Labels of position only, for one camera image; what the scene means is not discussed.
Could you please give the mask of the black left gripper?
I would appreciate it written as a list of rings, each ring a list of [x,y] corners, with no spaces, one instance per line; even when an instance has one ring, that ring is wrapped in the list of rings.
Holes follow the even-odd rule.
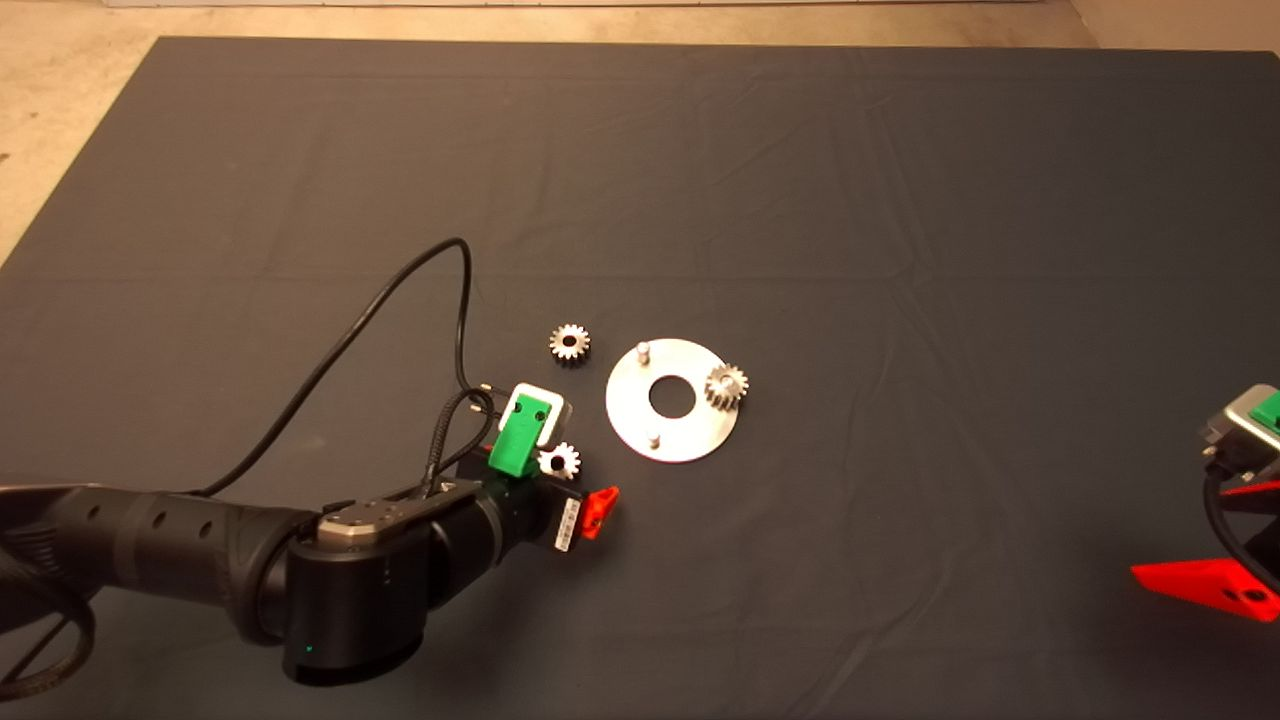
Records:
[[[588,495],[576,482],[535,475],[512,478],[489,468],[481,455],[460,461],[458,478],[483,484],[481,505],[495,510],[500,528],[499,556],[520,544],[571,553],[580,537],[594,541],[620,500],[620,487]]]

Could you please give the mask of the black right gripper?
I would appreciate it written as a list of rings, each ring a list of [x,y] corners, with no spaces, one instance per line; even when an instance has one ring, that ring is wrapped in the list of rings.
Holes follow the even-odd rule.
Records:
[[[1280,480],[1272,479],[1222,491],[1222,497],[1242,497],[1242,512],[1270,518],[1243,542],[1240,564],[1234,559],[1152,562],[1132,566],[1132,575],[1156,594],[1257,623],[1276,621],[1277,594],[1265,589],[1249,571],[1279,570],[1279,488]]]

